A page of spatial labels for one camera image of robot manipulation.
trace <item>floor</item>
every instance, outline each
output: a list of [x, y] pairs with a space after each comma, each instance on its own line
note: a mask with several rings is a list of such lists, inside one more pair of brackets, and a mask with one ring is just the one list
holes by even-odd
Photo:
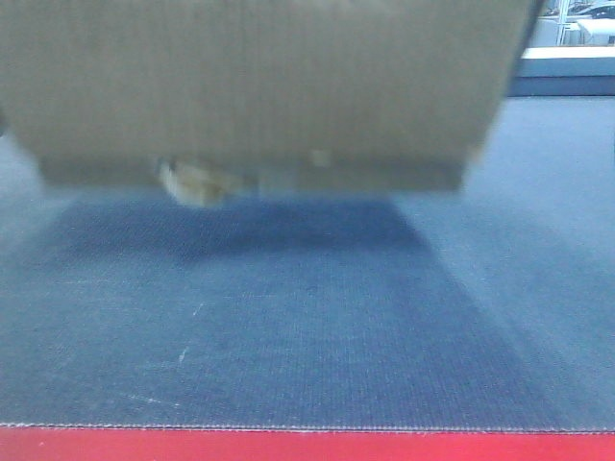
[[510, 99], [459, 194], [214, 209], [0, 138], [0, 423], [615, 430], [615, 101]]

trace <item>gray carpet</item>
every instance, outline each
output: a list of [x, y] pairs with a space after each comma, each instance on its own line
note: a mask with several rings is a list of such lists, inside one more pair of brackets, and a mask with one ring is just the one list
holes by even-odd
[[0, 422], [615, 430], [612, 99], [510, 100], [458, 195], [176, 206], [0, 144]]

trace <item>red strip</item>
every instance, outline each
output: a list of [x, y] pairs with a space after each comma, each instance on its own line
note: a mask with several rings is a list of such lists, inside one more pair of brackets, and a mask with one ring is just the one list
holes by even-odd
[[615, 433], [476, 434], [0, 428], [11, 461], [613, 461]]

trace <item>red edge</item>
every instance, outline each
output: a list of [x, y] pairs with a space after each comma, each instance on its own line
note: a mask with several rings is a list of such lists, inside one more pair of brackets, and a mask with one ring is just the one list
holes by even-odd
[[11, 461], [614, 461], [605, 434], [0, 427]]

